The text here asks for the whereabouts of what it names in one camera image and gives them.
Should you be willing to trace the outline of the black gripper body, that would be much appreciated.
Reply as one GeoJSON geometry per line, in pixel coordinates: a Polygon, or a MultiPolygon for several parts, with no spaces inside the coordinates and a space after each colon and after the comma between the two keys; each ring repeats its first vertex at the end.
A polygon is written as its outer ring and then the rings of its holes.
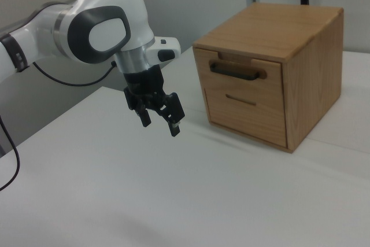
{"type": "Polygon", "coordinates": [[[124,89],[125,96],[131,95],[154,95],[165,96],[163,90],[164,78],[159,66],[152,66],[142,72],[124,73],[127,87],[124,89]]]}

